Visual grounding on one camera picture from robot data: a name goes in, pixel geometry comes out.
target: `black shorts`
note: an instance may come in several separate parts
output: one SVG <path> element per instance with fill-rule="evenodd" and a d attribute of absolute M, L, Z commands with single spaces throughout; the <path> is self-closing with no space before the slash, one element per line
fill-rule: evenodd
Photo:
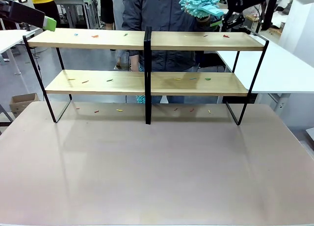
<path fill-rule="evenodd" d="M 100 6 L 101 20 L 105 24 L 112 24 L 114 22 L 112 0 L 100 0 Z"/>
<path fill-rule="evenodd" d="M 57 27 L 60 27 L 60 17 L 57 5 L 54 1 L 47 3 L 34 4 L 35 9 L 40 10 L 45 13 L 46 16 L 53 18 L 57 21 Z"/>

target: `person's hand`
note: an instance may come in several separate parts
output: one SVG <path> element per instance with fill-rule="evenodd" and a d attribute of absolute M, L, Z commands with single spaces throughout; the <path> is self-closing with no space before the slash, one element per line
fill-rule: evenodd
<path fill-rule="evenodd" d="M 131 71 L 132 72 L 139 72 L 138 55 L 131 56 L 130 59 L 131 59 Z"/>

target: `cardboard box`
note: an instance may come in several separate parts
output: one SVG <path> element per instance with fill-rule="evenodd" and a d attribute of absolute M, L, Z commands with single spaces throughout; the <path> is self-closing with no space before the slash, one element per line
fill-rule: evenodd
<path fill-rule="evenodd" d="M 10 108 L 14 117 L 17 118 L 21 112 L 23 112 L 24 109 L 34 101 L 40 101 L 36 93 L 13 96 L 11 98 Z"/>

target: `two-tier shelf unit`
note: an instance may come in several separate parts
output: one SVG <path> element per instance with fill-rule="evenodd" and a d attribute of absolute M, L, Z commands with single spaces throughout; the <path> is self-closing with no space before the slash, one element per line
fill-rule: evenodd
<path fill-rule="evenodd" d="M 175 95 L 246 97 L 239 120 L 229 104 L 226 104 L 236 124 L 240 125 L 269 43 L 260 35 L 252 33 L 265 40 L 265 45 L 243 32 L 152 32 L 151 27 L 147 27 L 145 32 L 57 28 L 55 32 L 45 31 L 30 40 L 24 37 L 24 42 L 55 123 L 72 100 L 72 94 L 145 95 L 146 124 L 151 123 L 151 96 Z M 57 50 L 62 71 L 46 88 L 30 47 L 55 47 Z M 59 48 L 143 50 L 145 72 L 68 70 L 64 68 Z M 231 73 L 152 72 L 152 50 L 225 50 L 237 51 L 237 56 Z M 262 51 L 250 88 L 245 88 L 234 74 L 240 51 Z M 68 103 L 57 117 L 47 94 L 69 95 Z"/>

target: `shelf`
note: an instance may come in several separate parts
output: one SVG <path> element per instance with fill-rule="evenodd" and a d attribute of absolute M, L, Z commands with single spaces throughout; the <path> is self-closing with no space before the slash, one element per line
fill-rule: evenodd
<path fill-rule="evenodd" d="M 35 36 L 28 43 L 31 47 L 143 50 L 144 34 L 144 31 L 57 28 L 55 32 Z M 152 50 L 260 51 L 263 45 L 243 32 L 154 31 Z"/>
<path fill-rule="evenodd" d="M 31 47 L 143 50 L 144 34 L 144 31 L 56 28 L 55 32 L 44 31 L 33 37 L 28 44 Z"/>
<path fill-rule="evenodd" d="M 80 95 L 144 95 L 144 74 L 140 72 L 62 70 L 46 87 L 46 92 L 48 94 Z"/>
<path fill-rule="evenodd" d="M 152 33 L 152 50 L 262 51 L 263 47 L 243 32 Z"/>
<path fill-rule="evenodd" d="M 48 94 L 144 95 L 144 74 L 63 70 L 46 87 Z M 152 73 L 152 95 L 246 96 L 232 73 Z"/>
<path fill-rule="evenodd" d="M 247 90 L 233 73 L 165 72 L 152 73 L 152 95 L 246 96 Z"/>

